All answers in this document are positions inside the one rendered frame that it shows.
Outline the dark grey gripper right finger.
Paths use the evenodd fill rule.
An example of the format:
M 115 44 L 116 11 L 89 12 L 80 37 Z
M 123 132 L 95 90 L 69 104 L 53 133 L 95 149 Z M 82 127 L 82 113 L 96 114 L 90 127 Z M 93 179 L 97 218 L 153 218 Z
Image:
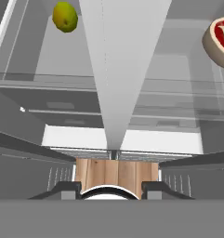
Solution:
M 173 191 L 162 181 L 143 181 L 141 183 L 142 200 L 192 200 L 192 197 Z

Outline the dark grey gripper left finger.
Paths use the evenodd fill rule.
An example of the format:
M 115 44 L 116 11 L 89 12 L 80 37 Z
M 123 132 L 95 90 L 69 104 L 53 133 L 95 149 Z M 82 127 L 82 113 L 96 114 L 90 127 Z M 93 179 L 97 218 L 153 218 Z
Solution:
M 80 181 L 60 181 L 55 187 L 48 191 L 33 196 L 34 200 L 42 200 L 60 192 L 74 192 L 75 198 L 81 198 L 82 183 Z

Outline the grey side-by-side fridge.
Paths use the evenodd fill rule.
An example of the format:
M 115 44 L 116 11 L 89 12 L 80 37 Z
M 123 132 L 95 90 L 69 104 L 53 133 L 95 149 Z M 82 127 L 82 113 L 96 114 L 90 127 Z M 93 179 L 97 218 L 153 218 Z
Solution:
M 0 136 L 57 148 L 224 155 L 224 0 L 0 0 Z

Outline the red raw steak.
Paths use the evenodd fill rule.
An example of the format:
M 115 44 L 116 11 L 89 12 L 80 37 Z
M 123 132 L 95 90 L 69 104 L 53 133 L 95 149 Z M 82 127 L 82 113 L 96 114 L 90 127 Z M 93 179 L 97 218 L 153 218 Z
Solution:
M 209 58 L 224 68 L 224 17 L 215 19 L 207 28 L 202 39 Z

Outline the white and black round thing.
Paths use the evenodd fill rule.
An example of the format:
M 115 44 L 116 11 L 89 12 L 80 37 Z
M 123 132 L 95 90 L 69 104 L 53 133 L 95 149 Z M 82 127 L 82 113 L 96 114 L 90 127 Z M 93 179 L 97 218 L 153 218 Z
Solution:
M 116 185 L 98 185 L 90 189 L 87 189 L 81 193 L 81 198 L 83 200 L 89 197 L 101 194 L 112 194 L 121 196 L 127 200 L 138 200 L 138 197 L 131 191 Z

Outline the yellow-green pear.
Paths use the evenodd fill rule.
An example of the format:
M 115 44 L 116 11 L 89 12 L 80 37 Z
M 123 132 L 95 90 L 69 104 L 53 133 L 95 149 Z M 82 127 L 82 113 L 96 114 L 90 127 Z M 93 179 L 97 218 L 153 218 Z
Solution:
M 77 27 L 78 15 L 72 4 L 57 2 L 53 9 L 52 20 L 59 30 L 71 33 Z

